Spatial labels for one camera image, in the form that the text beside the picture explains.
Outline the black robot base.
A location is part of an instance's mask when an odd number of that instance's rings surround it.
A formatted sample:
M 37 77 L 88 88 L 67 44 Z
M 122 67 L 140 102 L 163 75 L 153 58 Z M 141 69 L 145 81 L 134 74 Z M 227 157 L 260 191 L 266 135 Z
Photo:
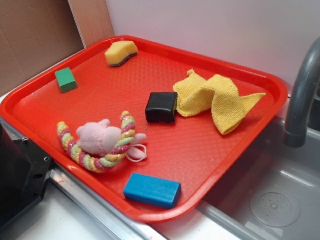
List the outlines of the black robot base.
M 13 140 L 0 127 L 1 231 L 43 200 L 53 163 L 32 140 Z

